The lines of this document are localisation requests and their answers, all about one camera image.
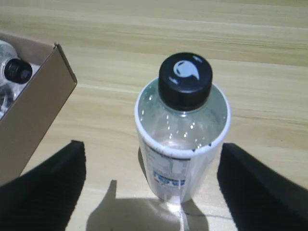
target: wooden table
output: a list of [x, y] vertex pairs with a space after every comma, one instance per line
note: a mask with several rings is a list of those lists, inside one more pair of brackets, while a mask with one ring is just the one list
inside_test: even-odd
[[[2, 0], [0, 19], [6, 29], [61, 43], [78, 78], [25, 168], [84, 141], [87, 180], [68, 231], [184, 230], [185, 218], [148, 187], [133, 116], [138, 93], [178, 51], [211, 63], [232, 107], [226, 141], [308, 188], [306, 0]], [[219, 156], [194, 198], [206, 217], [191, 230], [236, 230], [218, 163]], [[116, 197], [102, 202], [111, 180]]]

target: white logo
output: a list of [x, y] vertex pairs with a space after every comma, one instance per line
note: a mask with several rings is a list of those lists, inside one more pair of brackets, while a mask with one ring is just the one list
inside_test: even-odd
[[178, 61], [173, 67], [174, 73], [181, 78], [194, 76], [197, 80], [200, 79], [197, 67], [190, 61]]

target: brown cardboard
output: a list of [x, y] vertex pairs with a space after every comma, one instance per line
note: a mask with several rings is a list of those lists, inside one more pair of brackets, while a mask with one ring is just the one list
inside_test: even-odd
[[59, 44], [0, 30], [18, 55], [41, 65], [0, 120], [0, 185], [18, 177], [74, 90], [77, 80]]

